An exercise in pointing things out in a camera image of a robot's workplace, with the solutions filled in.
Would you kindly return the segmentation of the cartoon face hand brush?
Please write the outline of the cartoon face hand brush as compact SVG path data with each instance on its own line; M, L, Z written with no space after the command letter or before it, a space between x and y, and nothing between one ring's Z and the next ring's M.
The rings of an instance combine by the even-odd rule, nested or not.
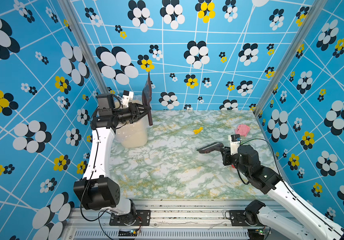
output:
M202 148L197 149L197 151L200 154L208 154L208 153L213 152L213 151L220 152L223 149L223 147L224 147L224 145L222 143L214 142L214 143L206 145Z

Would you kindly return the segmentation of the black dustpan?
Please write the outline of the black dustpan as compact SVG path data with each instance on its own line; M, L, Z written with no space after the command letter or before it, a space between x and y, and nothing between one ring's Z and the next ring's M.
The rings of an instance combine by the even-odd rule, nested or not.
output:
M152 83L151 83L151 76L148 73L148 78L146 84L142 91L142 103L147 112L149 126L153 125L152 113L151 113L151 101L152 101Z

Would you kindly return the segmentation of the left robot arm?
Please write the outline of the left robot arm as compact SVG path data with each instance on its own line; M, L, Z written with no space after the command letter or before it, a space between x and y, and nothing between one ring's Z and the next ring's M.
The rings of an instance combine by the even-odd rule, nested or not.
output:
M152 122L151 94L142 94L142 103L132 103L132 92L122 97L114 94L98 95L98 107L93 113L91 129L93 146L82 179L74 183L73 191L80 201L80 210L103 211L124 225L138 219L134 202L121 196L120 186L110 178L111 148L118 128L134 124L144 117Z

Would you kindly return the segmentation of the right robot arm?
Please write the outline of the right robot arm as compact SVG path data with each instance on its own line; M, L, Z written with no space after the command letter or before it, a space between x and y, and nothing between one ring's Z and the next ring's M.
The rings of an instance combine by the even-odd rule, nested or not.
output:
M249 184L275 200L297 220L289 220L265 203L254 200L245 208L247 224L262 224L291 240L344 240L344 228L306 202L278 173L263 166L258 152L250 145L235 149L218 144L215 149L222 154L225 166L234 166Z

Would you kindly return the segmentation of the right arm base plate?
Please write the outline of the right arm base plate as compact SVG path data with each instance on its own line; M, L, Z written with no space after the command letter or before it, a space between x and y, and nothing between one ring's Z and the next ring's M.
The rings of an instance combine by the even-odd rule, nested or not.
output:
M258 220L257 215L248 211L229 210L226 211L225 217L231 222L233 227L264 227L264 225Z

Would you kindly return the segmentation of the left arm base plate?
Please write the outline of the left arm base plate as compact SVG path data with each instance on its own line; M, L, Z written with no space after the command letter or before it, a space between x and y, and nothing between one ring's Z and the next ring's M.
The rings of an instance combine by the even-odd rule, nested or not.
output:
M151 220L151 210L136 210L136 213L116 216L112 215L110 226L149 226Z

